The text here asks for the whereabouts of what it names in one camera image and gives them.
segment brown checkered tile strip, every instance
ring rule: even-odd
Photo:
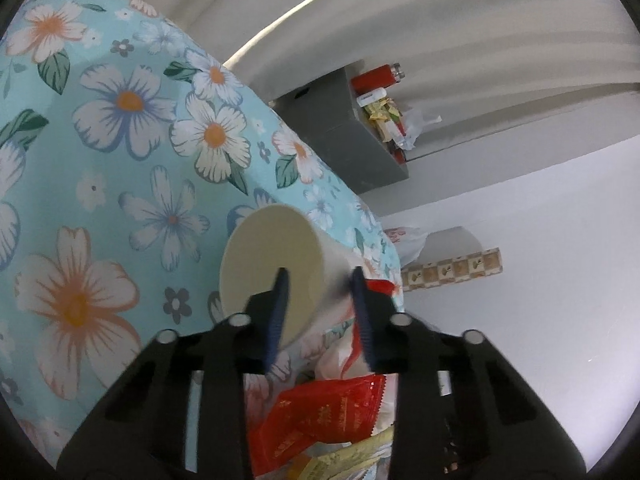
[[[468,282],[501,272],[500,249],[489,249],[424,266],[409,265],[402,270],[402,290],[407,292],[416,288],[433,288],[450,283]]]

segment floral tablecloth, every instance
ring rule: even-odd
[[[369,209],[142,0],[27,0],[0,42],[0,94],[0,392],[51,463],[158,331],[220,320],[223,250],[256,208],[299,208],[401,303]],[[345,326],[247,377],[250,424]]]

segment red snack package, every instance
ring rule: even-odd
[[[316,442],[371,436],[385,376],[313,381],[282,392],[266,420],[248,433],[255,476],[273,471]]]

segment paper cup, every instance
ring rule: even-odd
[[[251,213],[233,232],[220,269],[225,316],[270,290],[279,268],[289,271],[289,306],[280,346],[293,341],[316,315],[349,294],[357,256],[317,229],[301,212],[274,204]]]

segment red thermos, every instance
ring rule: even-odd
[[[379,66],[378,68],[354,77],[351,80],[351,86],[353,86],[357,95],[363,95],[376,88],[387,88],[388,86],[395,85],[399,83],[403,77],[404,72],[400,68],[400,64],[393,63],[393,65]]]

